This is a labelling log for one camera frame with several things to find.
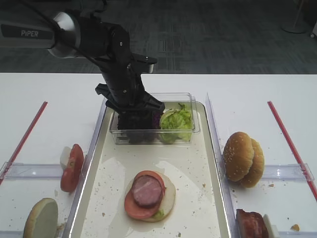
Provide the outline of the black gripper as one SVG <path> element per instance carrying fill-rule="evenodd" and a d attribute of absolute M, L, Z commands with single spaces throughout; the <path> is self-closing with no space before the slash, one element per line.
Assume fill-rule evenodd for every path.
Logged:
<path fill-rule="evenodd" d="M 126 64 L 116 61 L 102 62 L 100 71 L 105 84 L 98 84 L 95 91 L 107 99 L 107 106 L 119 114 L 126 112 L 163 112 L 165 105 L 146 92 L 141 80 L 141 74 L 136 73 L 131 66 L 131 60 Z"/>

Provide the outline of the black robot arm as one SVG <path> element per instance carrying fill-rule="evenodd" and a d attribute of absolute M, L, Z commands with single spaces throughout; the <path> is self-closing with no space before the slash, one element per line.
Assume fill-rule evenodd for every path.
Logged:
<path fill-rule="evenodd" d="M 164 103 L 146 92 L 142 73 L 152 73 L 156 58 L 131 52 L 129 33 L 120 25 L 59 12 L 53 19 L 21 20 L 0 17 L 2 48 L 42 48 L 59 59 L 86 58 L 101 71 L 105 84 L 95 91 L 120 114 L 162 112 Z"/>

